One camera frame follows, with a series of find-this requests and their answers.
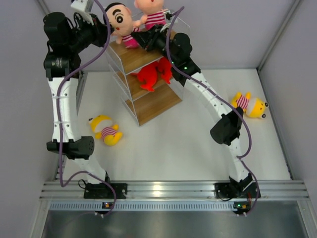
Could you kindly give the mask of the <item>pink black-haired boy doll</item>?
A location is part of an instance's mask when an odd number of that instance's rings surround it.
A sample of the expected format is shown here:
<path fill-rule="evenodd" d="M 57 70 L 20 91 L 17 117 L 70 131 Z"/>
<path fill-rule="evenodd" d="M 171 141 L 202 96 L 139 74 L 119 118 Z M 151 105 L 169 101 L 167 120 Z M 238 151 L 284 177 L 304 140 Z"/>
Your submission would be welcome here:
<path fill-rule="evenodd" d="M 123 44 L 127 49 L 138 48 L 139 44 L 131 33 L 139 32 L 140 28 L 135 27 L 131 10 L 123 3 L 113 2 L 105 8 L 105 12 L 111 27 L 114 29 L 112 35 L 116 36 L 115 42 L 118 45 Z"/>

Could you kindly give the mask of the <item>pink bald baby doll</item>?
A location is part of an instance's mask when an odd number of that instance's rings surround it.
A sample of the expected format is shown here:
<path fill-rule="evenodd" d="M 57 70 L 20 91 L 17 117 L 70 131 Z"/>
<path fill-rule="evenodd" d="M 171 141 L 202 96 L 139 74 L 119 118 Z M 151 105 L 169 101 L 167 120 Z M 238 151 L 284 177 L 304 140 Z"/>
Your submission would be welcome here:
<path fill-rule="evenodd" d="M 142 12 L 139 20 L 134 21 L 134 27 L 144 25 L 147 30 L 156 24 L 166 24 L 164 0 L 135 0 L 134 6 Z"/>

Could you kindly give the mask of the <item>red shark plush toy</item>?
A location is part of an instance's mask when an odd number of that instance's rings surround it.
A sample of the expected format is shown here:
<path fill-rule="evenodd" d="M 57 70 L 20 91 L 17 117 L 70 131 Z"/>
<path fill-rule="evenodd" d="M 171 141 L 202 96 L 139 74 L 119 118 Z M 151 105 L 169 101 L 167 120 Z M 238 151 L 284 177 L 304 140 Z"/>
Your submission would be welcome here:
<path fill-rule="evenodd" d="M 159 63 L 154 61 L 153 63 L 143 67 L 138 73 L 130 73 L 130 75 L 136 76 L 138 81 L 143 83 L 140 85 L 141 89 L 154 92 L 155 90 L 153 86 L 155 86 L 158 79 L 158 65 Z"/>

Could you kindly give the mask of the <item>yellow bear plush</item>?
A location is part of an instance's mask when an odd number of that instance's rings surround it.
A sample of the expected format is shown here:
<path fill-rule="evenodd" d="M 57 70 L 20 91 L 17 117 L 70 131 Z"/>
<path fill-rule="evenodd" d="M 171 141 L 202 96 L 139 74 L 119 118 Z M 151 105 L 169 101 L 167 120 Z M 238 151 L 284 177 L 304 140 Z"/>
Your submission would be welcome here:
<path fill-rule="evenodd" d="M 88 123 L 96 139 L 101 139 L 107 146 L 114 146 L 122 138 L 123 133 L 119 131 L 118 124 L 106 115 L 98 115 L 88 119 Z"/>
<path fill-rule="evenodd" d="M 231 100 L 231 105 L 234 108 L 240 107 L 247 117 L 252 119 L 265 119 L 265 111 L 269 107 L 268 102 L 253 97 L 250 92 L 244 95 L 241 92 L 237 92 Z"/>

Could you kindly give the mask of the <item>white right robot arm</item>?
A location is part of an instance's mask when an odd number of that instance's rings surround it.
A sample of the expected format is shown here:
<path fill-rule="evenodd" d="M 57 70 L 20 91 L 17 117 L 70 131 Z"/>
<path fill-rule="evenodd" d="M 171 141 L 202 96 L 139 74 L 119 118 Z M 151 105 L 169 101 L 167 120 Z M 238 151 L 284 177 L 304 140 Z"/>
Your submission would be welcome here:
<path fill-rule="evenodd" d="M 258 181 L 243 161 L 251 147 L 245 153 L 241 152 L 240 130 L 248 127 L 243 119 L 243 109 L 235 108 L 222 99 L 205 79 L 201 69 L 191 59 L 193 48 L 190 37 L 185 33 L 171 37 L 170 33 L 170 27 L 159 24 L 131 35 L 147 52 L 156 50 L 167 58 L 173 78 L 204 104 L 215 121 L 210 135 L 229 153 L 229 181 L 215 185 L 217 198 L 260 198 Z"/>

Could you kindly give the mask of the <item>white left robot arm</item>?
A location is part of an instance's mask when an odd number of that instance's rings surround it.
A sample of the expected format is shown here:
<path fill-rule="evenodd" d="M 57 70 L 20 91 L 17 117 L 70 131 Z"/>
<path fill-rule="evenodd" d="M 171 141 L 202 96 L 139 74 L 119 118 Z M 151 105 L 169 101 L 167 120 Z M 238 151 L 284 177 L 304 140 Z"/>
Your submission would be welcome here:
<path fill-rule="evenodd" d="M 94 57 L 82 65 L 79 54 L 90 45 L 100 47 L 104 52 L 112 33 L 95 14 L 89 16 L 91 22 L 75 13 L 75 25 L 62 12 L 50 13 L 43 19 L 48 38 L 44 69 L 53 102 L 53 135 L 47 142 L 47 150 L 59 155 L 60 166 L 63 157 L 76 162 L 80 173 L 86 174 L 88 186 L 94 188 L 99 197 L 107 198 L 112 192 L 108 173 L 93 156 L 93 137 L 80 134 L 77 117 L 81 71 L 98 59 Z"/>

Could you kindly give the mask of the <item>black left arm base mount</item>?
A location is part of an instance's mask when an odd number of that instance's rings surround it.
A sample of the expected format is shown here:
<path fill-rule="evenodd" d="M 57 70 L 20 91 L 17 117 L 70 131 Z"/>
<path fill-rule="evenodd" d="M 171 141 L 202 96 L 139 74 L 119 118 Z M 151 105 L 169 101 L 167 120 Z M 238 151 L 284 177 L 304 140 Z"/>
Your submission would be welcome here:
<path fill-rule="evenodd" d="M 125 199 L 127 195 L 128 184 L 126 183 L 112 183 L 110 186 L 113 188 L 117 199 Z M 85 199 L 114 199 L 112 190 L 104 183 L 85 185 L 84 192 Z"/>

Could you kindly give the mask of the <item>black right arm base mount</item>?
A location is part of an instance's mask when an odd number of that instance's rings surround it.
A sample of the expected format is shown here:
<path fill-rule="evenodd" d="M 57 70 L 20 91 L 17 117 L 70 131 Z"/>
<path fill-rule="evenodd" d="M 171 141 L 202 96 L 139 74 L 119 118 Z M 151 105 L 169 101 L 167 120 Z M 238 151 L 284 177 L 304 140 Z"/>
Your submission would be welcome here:
<path fill-rule="evenodd" d="M 247 186 L 240 186 L 230 182 L 218 182 L 214 185 L 216 198 L 222 200 L 234 198 L 261 198 L 256 183 L 252 182 Z"/>

